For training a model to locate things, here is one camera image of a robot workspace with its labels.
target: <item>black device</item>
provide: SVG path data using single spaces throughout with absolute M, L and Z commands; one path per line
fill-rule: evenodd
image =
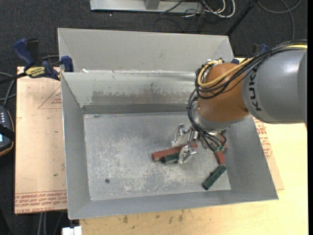
M 14 142 L 13 122 L 8 111 L 0 106 L 0 156 L 8 153 Z

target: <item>yellow clamp label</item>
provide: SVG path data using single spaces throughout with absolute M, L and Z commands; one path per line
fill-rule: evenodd
M 25 73 L 31 77 L 35 77 L 44 74 L 45 68 L 42 66 L 30 67 Z

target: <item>yellow cable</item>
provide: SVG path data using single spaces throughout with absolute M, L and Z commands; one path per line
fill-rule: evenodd
M 213 81 L 210 81 L 208 83 L 202 83 L 201 82 L 201 78 L 202 78 L 202 75 L 203 73 L 205 72 L 205 70 L 209 67 L 209 63 L 207 65 L 205 65 L 202 70 L 200 71 L 199 73 L 199 76 L 198 76 L 198 84 L 201 86 L 201 87 L 209 87 L 209 86 L 212 86 L 212 85 L 215 85 L 217 84 L 218 82 L 220 82 L 221 80 L 223 80 L 224 78 L 226 78 L 229 74 L 231 74 L 232 72 L 234 71 L 237 71 L 239 70 L 241 67 L 245 66 L 247 63 L 249 63 L 250 61 L 252 60 L 252 58 L 249 58 L 247 60 L 245 60 L 244 62 L 240 63 L 239 65 L 235 66 L 234 68 L 230 69 L 229 71 L 225 72 L 224 74 L 222 74 L 221 76 L 219 76 L 218 78 L 214 79 Z

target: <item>tool handle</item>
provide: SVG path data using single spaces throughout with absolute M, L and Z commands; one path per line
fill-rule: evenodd
M 14 44 L 13 50 L 19 58 L 23 59 L 27 63 L 27 66 L 32 66 L 35 63 L 34 59 L 27 50 L 26 38 L 19 39 Z

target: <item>wire bundle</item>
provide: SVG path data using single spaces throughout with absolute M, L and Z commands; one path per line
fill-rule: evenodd
M 252 57 L 249 57 L 242 61 L 239 65 L 235 66 L 228 72 L 222 74 L 220 77 L 214 79 L 213 81 L 209 81 L 207 83 L 204 83 L 204 77 L 206 72 L 210 72 L 210 69 L 213 67 L 213 65 L 222 63 L 222 60 L 215 60 L 215 61 L 209 61 L 205 65 L 203 65 L 200 69 L 196 71 L 196 81 L 195 81 L 195 89 L 191 93 L 189 99 L 188 99 L 188 106 L 187 106 L 187 112 L 188 112 L 188 118 L 192 125 L 192 127 L 199 133 L 199 135 L 202 137 L 203 141 L 213 151 L 218 151 L 220 149 L 223 149 L 226 142 L 226 137 L 223 135 L 223 131 L 217 131 L 217 130 L 209 130 L 210 132 L 218 132 L 224 140 L 216 137 L 212 133 L 209 133 L 208 130 L 203 129 L 198 123 L 196 123 L 193 115 L 192 115 L 192 109 L 194 109 L 197 106 L 197 101 L 199 97 L 203 99 L 211 99 L 219 94 L 226 93 L 230 90 L 232 90 L 235 86 L 237 86 L 248 74 L 254 70 L 258 69 L 259 65 L 262 64 L 265 60 L 270 58 L 271 56 L 288 50 L 295 50 L 295 49 L 303 49 L 303 47 L 300 46 L 307 46 L 308 42 L 307 40 L 293 40 L 284 42 L 282 44 L 279 44 L 275 46 L 274 48 L 256 54 Z M 239 82 L 237 82 L 232 88 L 226 89 L 228 85 L 236 79 L 241 74 L 245 73 L 245 75 L 240 79 Z M 223 80 L 232 74 L 232 76 L 225 82 Z M 209 96 L 204 96 L 201 93 L 211 93 Z M 213 148 L 211 143 L 214 143 L 216 145 L 216 148 Z
M 214 79 L 213 81 L 210 81 L 208 83 L 203 83 L 204 79 L 204 72 L 211 66 L 211 63 L 207 63 L 202 68 L 198 69 L 196 71 L 196 92 L 198 97 L 201 97 L 203 99 L 211 99 L 219 94 L 226 93 L 230 90 L 232 90 L 235 86 L 237 86 L 253 69 L 258 69 L 258 66 L 263 63 L 265 60 L 267 60 L 272 55 L 275 55 L 277 53 L 293 50 L 293 49 L 302 49 L 301 47 L 296 47 L 296 45 L 308 45 L 307 40 L 292 40 L 288 42 L 284 42 L 282 44 L 279 44 L 275 46 L 272 49 L 269 49 L 265 52 L 256 54 L 252 57 L 246 58 L 243 62 L 241 62 L 239 65 L 235 66 L 228 72 L 222 74 L 220 77 Z M 228 85 L 237 77 L 245 73 L 245 75 L 232 87 L 227 88 Z M 232 76 L 227 80 L 223 80 L 232 74 Z M 201 93 L 211 93 L 211 95 L 204 96 Z

